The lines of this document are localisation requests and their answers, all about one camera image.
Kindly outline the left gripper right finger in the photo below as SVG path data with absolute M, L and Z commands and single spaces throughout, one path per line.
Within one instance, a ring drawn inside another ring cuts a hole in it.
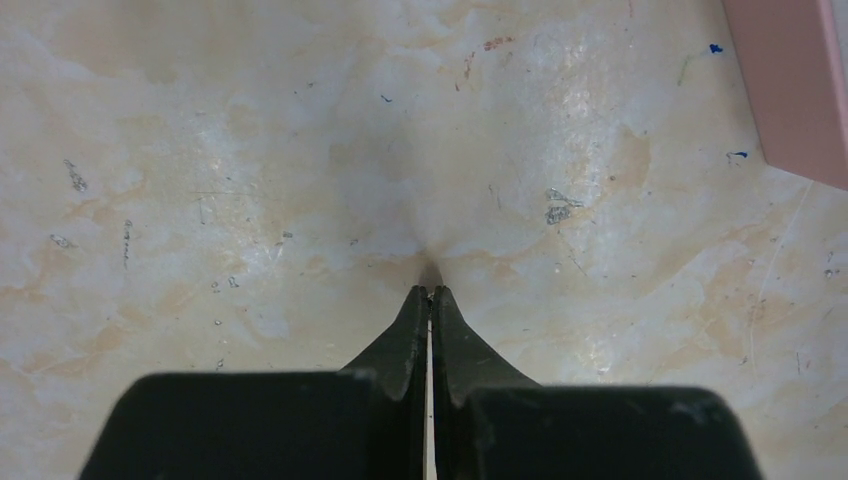
M 441 479 L 758 479 L 736 415 L 688 386 L 542 385 L 464 320 L 445 286 L 432 306 Z

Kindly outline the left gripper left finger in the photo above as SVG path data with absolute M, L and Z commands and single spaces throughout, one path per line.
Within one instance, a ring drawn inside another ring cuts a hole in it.
M 116 402 L 84 479 L 421 479 L 427 291 L 337 371 L 159 373 Z

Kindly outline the pink divided tray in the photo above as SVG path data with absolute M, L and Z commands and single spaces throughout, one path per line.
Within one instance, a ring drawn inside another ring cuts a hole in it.
M 724 0 L 765 161 L 847 187 L 847 84 L 830 1 Z

